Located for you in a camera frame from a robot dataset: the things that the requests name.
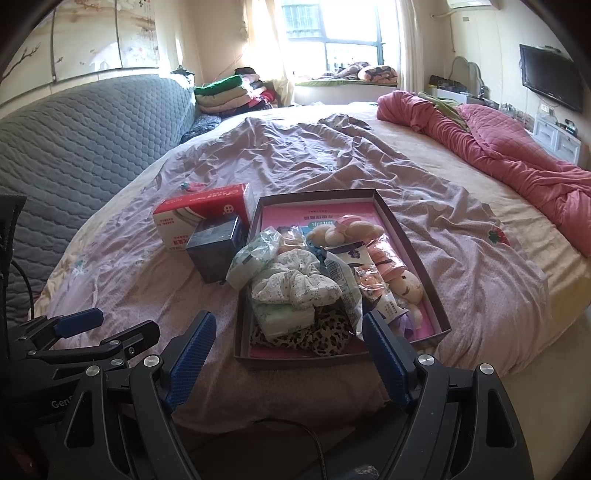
white drawer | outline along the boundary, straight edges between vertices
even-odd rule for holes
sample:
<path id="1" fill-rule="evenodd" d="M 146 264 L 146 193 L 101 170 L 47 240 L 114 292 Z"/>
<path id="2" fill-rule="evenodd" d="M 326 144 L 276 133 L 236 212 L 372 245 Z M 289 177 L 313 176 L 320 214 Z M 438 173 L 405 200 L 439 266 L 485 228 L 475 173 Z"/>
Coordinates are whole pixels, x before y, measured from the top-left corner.
<path id="1" fill-rule="evenodd" d="M 534 127 L 534 137 L 540 143 L 550 147 L 552 150 L 556 149 L 556 138 L 558 130 L 543 123 L 536 122 Z"/>
<path id="2" fill-rule="evenodd" d="M 569 161 L 571 163 L 577 164 L 579 160 L 579 151 L 581 145 L 580 143 L 572 140 L 570 137 L 566 135 L 558 135 L 558 140 L 556 142 L 556 149 L 554 154 L 561 158 L 562 160 Z"/>

white curtain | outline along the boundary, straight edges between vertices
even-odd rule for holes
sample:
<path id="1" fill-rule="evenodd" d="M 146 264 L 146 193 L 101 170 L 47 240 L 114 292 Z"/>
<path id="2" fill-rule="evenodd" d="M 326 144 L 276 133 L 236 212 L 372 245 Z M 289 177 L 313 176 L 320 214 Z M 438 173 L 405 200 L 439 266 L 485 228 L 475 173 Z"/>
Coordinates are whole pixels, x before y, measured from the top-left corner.
<path id="1" fill-rule="evenodd" d="M 417 0 L 395 0 L 400 32 L 400 69 L 398 86 L 407 92 L 425 89 L 423 38 L 418 27 Z"/>
<path id="2" fill-rule="evenodd" d="M 248 44 L 243 57 L 262 80 L 272 80 L 281 103 L 291 104 L 294 94 L 292 70 L 287 66 L 287 38 L 281 7 L 275 0 L 243 0 Z"/>

pink bedsheet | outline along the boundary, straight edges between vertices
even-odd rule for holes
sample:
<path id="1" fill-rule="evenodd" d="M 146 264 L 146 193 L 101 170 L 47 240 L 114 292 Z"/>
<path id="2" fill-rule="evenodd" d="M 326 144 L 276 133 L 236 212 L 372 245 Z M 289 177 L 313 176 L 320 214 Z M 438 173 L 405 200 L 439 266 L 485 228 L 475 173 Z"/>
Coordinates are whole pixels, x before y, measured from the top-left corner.
<path id="1" fill-rule="evenodd" d="M 499 111 L 472 104 L 458 111 L 471 133 L 412 93 L 397 90 L 378 99 L 379 120 L 423 132 L 505 183 L 591 256 L 591 172 L 547 154 L 517 121 Z"/>

television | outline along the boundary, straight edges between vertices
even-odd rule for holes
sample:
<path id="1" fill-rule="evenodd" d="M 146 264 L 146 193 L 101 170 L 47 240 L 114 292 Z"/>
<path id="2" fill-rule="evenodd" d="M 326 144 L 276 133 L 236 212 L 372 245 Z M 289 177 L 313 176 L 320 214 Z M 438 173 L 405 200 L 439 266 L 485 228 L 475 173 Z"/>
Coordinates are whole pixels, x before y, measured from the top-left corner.
<path id="1" fill-rule="evenodd" d="M 519 49 L 523 85 L 583 113 L 583 80 L 574 62 L 544 48 L 519 45 Z"/>

wrinkled bedsheet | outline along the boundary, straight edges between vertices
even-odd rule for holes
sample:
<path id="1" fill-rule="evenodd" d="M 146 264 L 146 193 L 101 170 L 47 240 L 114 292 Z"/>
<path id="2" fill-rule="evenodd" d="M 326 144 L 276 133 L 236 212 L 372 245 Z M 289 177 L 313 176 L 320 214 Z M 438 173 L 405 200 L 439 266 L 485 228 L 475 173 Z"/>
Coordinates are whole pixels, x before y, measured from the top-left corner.
<path id="1" fill-rule="evenodd" d="M 160 325 L 160 351 L 200 309 L 213 312 L 218 334 L 181 424 L 219 433 L 266 417 L 343 423 L 387 399 L 371 363 L 330 369 L 250 371 L 233 358 L 237 294 L 204 284 L 183 252 L 168 252 L 151 212 L 184 181 L 218 187 L 248 181 L 257 194 L 376 188 L 404 225 L 437 285 L 452 332 L 437 349 L 448 365 L 482 361 L 502 375 L 526 366 L 548 341 L 550 309 L 543 272 L 522 252 L 494 243 L 503 225 L 490 208 L 440 179 L 345 115 L 282 127 L 246 118 L 216 140 L 195 139 L 167 155 L 156 178 L 97 232 L 48 306 L 49 316 L 99 307 L 101 328 L 60 342 L 96 344 L 143 320 Z"/>

